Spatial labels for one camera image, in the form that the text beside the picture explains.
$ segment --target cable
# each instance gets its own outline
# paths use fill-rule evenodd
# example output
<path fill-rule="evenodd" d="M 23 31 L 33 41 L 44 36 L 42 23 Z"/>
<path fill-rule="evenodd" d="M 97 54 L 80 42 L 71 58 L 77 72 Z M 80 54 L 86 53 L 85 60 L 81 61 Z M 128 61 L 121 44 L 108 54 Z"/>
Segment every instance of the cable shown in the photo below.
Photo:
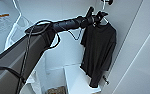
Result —
<path fill-rule="evenodd" d="M 58 23 L 58 26 L 59 26 L 60 28 L 62 28 L 63 30 L 68 31 L 68 32 L 72 35 L 72 37 L 74 38 L 74 40 L 79 40 L 80 35 L 81 35 L 82 28 L 81 28 L 81 30 L 80 30 L 80 33 L 79 33 L 78 37 L 76 38 L 76 37 L 74 36 L 74 34 L 73 34 L 71 31 L 66 30 L 64 27 L 60 26 L 59 23 Z"/>
<path fill-rule="evenodd" d="M 26 52 L 25 52 L 25 54 L 24 54 L 24 59 L 23 59 L 23 63 L 22 63 L 22 66 L 21 66 L 21 72 L 20 72 L 21 76 L 24 75 L 25 66 L 26 66 L 26 61 L 27 61 L 27 58 L 28 58 L 28 52 L 29 52 L 29 46 L 30 46 L 30 39 L 31 39 L 31 35 L 32 35 L 32 32 L 33 32 L 33 29 L 34 29 L 35 26 L 37 26 L 39 23 L 45 22 L 45 21 L 51 22 L 51 21 L 48 21 L 48 20 L 42 20 L 42 21 L 39 21 L 39 22 L 37 22 L 36 24 L 34 24 L 33 27 L 31 28 L 31 31 L 30 31 L 30 33 L 29 33 L 29 35 L 28 35 Z M 45 31 L 45 29 L 49 26 L 49 24 L 46 25 L 46 27 L 45 27 L 42 31 L 40 31 L 39 33 L 36 33 L 36 34 L 43 33 L 43 32 Z M 22 85 L 21 79 L 19 79 L 16 94 L 19 94 L 19 93 L 20 93 L 21 85 Z"/>

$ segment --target clothes hanger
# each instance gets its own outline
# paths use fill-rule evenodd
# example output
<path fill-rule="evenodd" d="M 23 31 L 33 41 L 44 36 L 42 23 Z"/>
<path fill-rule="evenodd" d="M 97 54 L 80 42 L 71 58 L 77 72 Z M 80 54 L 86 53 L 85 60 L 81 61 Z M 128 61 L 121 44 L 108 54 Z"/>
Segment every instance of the clothes hanger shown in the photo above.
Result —
<path fill-rule="evenodd" d="M 16 10 L 19 12 L 19 17 L 17 18 L 15 23 L 18 23 L 21 18 L 23 18 L 27 21 L 27 22 L 24 22 L 24 23 L 26 23 L 26 25 L 28 25 L 29 23 L 32 23 L 22 15 L 20 9 L 17 7 L 17 4 L 16 4 L 15 0 L 13 0 L 13 4 L 14 4 L 14 7 L 16 8 Z"/>
<path fill-rule="evenodd" d="M 105 2 L 106 2 L 106 1 L 104 0 L 103 7 L 102 7 L 102 11 L 104 11 L 104 9 L 105 9 Z M 108 20 L 107 20 L 105 17 L 103 17 L 103 19 L 105 20 L 106 23 L 109 23 Z"/>

